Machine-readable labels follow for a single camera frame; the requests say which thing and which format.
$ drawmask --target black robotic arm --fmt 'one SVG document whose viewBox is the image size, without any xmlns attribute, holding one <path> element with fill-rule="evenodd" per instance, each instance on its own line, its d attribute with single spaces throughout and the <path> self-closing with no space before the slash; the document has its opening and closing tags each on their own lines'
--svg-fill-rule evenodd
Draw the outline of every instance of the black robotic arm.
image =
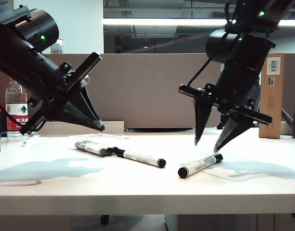
<svg viewBox="0 0 295 231">
<path fill-rule="evenodd" d="M 194 99 L 195 144 L 200 140 L 212 106 L 221 113 L 229 113 L 214 152 L 253 127 L 253 121 L 265 125 L 272 122 L 270 116 L 250 110 L 245 105 L 254 104 L 247 95 L 258 80 L 269 50 L 276 45 L 267 39 L 268 35 L 278 30 L 279 21 L 293 7 L 295 0 L 237 0 L 231 19 L 228 14 L 230 3 L 228 0 L 225 6 L 225 29 L 214 31 L 206 44 L 208 62 L 224 63 L 216 85 L 208 83 L 204 88 L 192 88 L 190 84 L 198 72 L 188 85 L 179 87 L 180 93 Z"/>
<path fill-rule="evenodd" d="M 0 71 L 8 74 L 31 92 L 28 104 L 42 102 L 21 133 L 31 133 L 46 120 L 83 125 L 100 131 L 104 125 L 88 97 L 86 76 L 101 60 L 92 53 L 76 71 L 64 62 L 56 66 L 41 52 L 59 36 L 53 18 L 45 11 L 26 6 L 13 10 L 0 0 Z"/>
</svg>

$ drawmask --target ceiling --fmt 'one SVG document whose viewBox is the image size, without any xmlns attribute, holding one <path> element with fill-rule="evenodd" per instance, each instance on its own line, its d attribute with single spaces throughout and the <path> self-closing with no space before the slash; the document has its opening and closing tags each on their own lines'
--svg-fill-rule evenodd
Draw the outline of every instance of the ceiling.
<svg viewBox="0 0 295 231">
<path fill-rule="evenodd" d="M 225 0 L 103 0 L 104 18 L 224 18 Z M 295 8 L 286 18 L 295 19 Z M 105 53 L 205 52 L 215 27 L 104 25 Z M 275 32 L 292 36 L 295 30 Z"/>
</svg>

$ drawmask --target electrical outlet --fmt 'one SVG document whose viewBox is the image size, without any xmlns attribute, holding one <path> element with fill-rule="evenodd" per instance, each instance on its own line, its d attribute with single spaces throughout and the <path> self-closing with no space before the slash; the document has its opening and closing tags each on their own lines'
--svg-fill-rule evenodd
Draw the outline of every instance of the electrical outlet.
<svg viewBox="0 0 295 231">
<path fill-rule="evenodd" d="M 63 39 L 58 39 L 54 44 L 52 44 L 51 53 L 63 54 Z"/>
</svg>

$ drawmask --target ceiling light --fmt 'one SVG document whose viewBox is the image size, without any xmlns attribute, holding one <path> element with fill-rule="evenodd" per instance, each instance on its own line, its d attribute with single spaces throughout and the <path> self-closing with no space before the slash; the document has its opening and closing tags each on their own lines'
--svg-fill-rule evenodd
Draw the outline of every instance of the ceiling light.
<svg viewBox="0 0 295 231">
<path fill-rule="evenodd" d="M 279 26 L 295 26 L 295 20 L 281 20 Z"/>
<path fill-rule="evenodd" d="M 224 26 L 225 19 L 104 18 L 104 25 L 135 26 Z M 295 20 L 281 20 L 279 26 L 295 26 Z"/>
</svg>

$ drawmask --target white table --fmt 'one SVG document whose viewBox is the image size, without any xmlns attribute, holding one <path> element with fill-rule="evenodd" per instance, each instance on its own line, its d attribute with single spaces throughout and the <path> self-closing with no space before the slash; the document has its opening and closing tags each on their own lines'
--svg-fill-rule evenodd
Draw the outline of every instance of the white table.
<svg viewBox="0 0 295 231">
<path fill-rule="evenodd" d="M 188 132 L 115 139 L 116 146 L 164 158 L 165 168 L 76 150 L 74 142 L 87 137 L 40 137 L 26 147 L 3 141 L 0 215 L 295 213 L 290 136 L 262 139 L 250 129 L 222 148 L 221 163 L 178 177 L 183 163 L 212 154 L 220 132 L 207 129 L 196 149 Z"/>
</svg>

